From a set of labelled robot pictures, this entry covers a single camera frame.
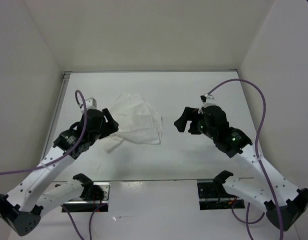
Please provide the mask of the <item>white pleated skirt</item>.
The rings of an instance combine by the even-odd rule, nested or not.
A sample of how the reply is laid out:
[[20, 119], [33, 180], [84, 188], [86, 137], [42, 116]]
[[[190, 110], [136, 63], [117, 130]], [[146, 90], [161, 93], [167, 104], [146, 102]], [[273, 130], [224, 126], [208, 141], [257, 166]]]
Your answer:
[[105, 152], [112, 152], [123, 141], [147, 145], [161, 143], [162, 116], [140, 94], [120, 94], [109, 112], [118, 123], [118, 131], [104, 138]]

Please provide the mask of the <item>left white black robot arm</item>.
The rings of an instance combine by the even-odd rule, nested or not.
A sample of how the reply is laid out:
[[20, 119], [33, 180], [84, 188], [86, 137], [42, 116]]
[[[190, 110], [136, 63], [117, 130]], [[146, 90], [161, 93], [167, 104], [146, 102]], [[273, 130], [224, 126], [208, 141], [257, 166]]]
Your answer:
[[46, 189], [97, 140], [117, 131], [118, 123], [108, 109], [87, 110], [79, 122], [60, 133], [38, 169], [7, 194], [0, 193], [0, 218], [22, 237], [29, 234], [43, 216], [69, 200], [102, 201], [101, 187], [83, 173], [50, 191]]

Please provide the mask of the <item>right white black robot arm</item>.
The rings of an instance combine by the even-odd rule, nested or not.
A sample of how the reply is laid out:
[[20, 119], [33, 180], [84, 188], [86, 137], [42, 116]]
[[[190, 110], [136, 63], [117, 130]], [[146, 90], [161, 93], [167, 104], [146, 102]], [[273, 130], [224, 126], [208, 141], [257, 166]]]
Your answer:
[[190, 134], [212, 139], [218, 150], [235, 158], [259, 184], [248, 185], [224, 170], [213, 179], [214, 193], [219, 197], [235, 195], [258, 207], [276, 228], [289, 230], [308, 207], [308, 189], [298, 188], [264, 157], [257, 156], [251, 139], [229, 125], [219, 106], [186, 107], [174, 125], [179, 132], [185, 132], [187, 123]]

